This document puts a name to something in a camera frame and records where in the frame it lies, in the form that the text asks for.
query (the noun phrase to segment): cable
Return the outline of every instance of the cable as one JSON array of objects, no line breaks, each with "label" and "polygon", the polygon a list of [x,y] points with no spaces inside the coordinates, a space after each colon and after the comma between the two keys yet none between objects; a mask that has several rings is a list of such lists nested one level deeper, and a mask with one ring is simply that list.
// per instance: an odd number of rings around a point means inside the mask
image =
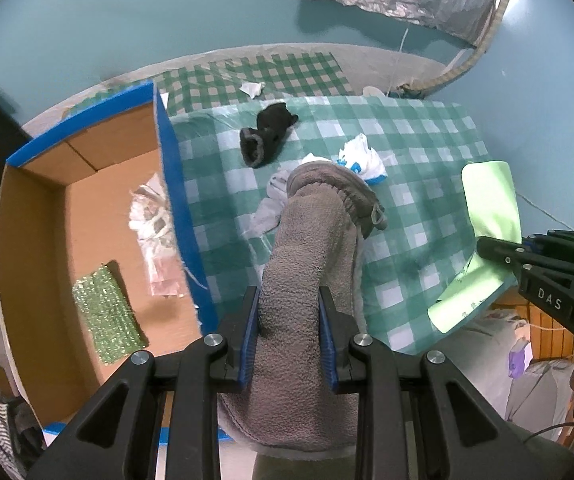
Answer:
[{"label": "cable", "polygon": [[550,330],[552,332],[556,331],[556,330],[566,330],[566,328],[564,326],[560,327],[560,328],[547,328],[546,326],[540,326],[540,325],[535,325],[533,323],[527,323],[529,326],[532,326],[534,328],[539,328],[541,330]]},{"label": "cable", "polygon": [[403,89],[403,91],[424,95],[427,94],[428,90],[436,88],[440,85],[444,85],[445,83],[449,83],[465,72],[468,72],[468,70],[478,62],[478,60],[483,56],[484,53],[486,53],[486,50],[489,48],[491,40],[494,39],[494,36],[500,27],[500,22],[502,22],[502,17],[504,16],[504,12],[507,10],[508,4],[509,0],[500,0],[491,25],[489,25],[489,28],[481,39],[480,44],[478,44],[476,51],[471,56],[469,56],[469,58],[463,64],[452,70],[449,70],[449,72],[446,72],[437,78],[430,79],[429,81],[411,81],[409,83],[405,83],[400,88]]},{"label": "cable", "polygon": [[530,199],[528,199],[525,195],[518,193],[516,191],[516,196],[519,196],[521,199],[525,200],[526,203],[528,203],[529,205],[535,207],[538,211],[540,211],[541,213],[544,213],[545,215],[547,215],[549,218],[551,218],[553,221],[558,222],[559,224],[562,224],[563,226],[565,226],[567,229],[569,229],[570,231],[574,231],[574,228],[571,227],[569,224],[567,224],[566,222],[563,222],[560,218],[556,218],[555,216],[553,216],[549,211],[541,208],[539,205],[533,203]]},{"label": "cable", "polygon": [[[405,33],[403,34],[403,39],[400,41],[400,48],[398,49],[398,54],[401,54],[403,52],[403,46],[405,45],[405,39],[407,38],[407,33],[409,32],[409,25],[407,25],[407,28],[405,29]],[[396,69],[398,68],[398,63],[400,63],[400,57],[398,56],[396,58],[396,62],[394,63],[394,68],[391,70],[391,77],[389,78],[389,88],[387,88],[387,91],[385,92],[385,95],[387,97],[389,97],[389,92],[391,91],[391,85],[394,82],[394,78],[396,76]]]},{"label": "cable", "polygon": [[547,431],[557,430],[558,428],[574,428],[574,422],[563,422],[562,424],[556,424],[555,426],[549,426],[544,430],[537,431],[536,433],[531,433],[525,440],[522,441],[523,444],[526,444],[534,438],[535,436],[539,436],[539,434],[547,433]]}]

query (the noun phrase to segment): green checkered cloth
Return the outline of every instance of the green checkered cloth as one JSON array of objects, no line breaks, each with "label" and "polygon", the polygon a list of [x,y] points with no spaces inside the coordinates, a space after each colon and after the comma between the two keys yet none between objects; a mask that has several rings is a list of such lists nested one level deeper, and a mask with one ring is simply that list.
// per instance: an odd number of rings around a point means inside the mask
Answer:
[{"label": "green checkered cloth", "polygon": [[[169,92],[167,114],[246,103],[251,98],[240,90],[245,82],[264,82],[256,99],[298,96],[352,95],[352,87],[329,52],[273,54],[241,57],[168,70],[152,78],[161,93]],[[145,80],[114,86],[97,92],[67,111],[72,115],[84,108]]]},{"label": "green checkered cloth", "polygon": [[420,100],[349,96],[286,103],[299,122],[278,161],[257,170],[244,165],[238,133],[256,123],[267,102],[172,118],[219,319],[240,308],[246,286],[259,284],[269,259],[273,234],[254,237],[250,221],[270,176],[279,167],[295,168],[309,152],[335,160],[345,142],[365,133],[388,174],[373,187],[388,227],[365,240],[361,288],[369,333],[396,350],[424,351],[442,337],[427,309],[474,251],[460,173],[488,156],[473,121],[460,105]]}]

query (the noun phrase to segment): cardboard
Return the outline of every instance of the cardboard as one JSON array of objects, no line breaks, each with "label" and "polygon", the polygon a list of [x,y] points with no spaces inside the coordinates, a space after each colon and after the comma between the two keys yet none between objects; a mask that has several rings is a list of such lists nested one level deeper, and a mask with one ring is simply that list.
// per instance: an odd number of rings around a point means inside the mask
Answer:
[{"label": "cardboard", "polygon": [[[101,264],[123,287],[148,351],[179,351],[201,335],[188,290],[183,298],[149,295],[128,227],[131,192],[161,171],[163,130],[173,136],[147,83],[67,118],[8,159],[0,188],[0,317],[14,378],[43,427],[69,420],[124,360],[100,362],[72,298],[74,281]],[[176,173],[178,193],[180,167]],[[188,211],[178,221],[191,228]]]}]

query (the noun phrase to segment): blue wall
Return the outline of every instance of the blue wall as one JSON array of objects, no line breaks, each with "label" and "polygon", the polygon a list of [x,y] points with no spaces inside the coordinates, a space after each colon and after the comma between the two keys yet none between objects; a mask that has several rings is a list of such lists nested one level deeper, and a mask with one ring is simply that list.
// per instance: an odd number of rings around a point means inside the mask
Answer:
[{"label": "blue wall", "polygon": [[[432,98],[465,105],[516,191],[574,228],[572,0],[511,0],[480,62]],[[564,228],[518,205],[524,233]]]},{"label": "blue wall", "polygon": [[[23,124],[107,78],[248,44],[330,42],[397,50],[406,25],[312,0],[0,0],[0,89]],[[412,26],[405,52],[449,62],[462,42]]]}]

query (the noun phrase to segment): green sponge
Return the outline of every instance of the green sponge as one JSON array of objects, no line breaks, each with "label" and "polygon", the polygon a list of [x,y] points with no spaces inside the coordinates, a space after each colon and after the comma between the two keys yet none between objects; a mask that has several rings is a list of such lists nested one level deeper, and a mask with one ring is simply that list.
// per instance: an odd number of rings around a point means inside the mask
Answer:
[{"label": "green sponge", "polygon": [[106,266],[77,280],[72,295],[103,364],[147,346],[131,307]]}]

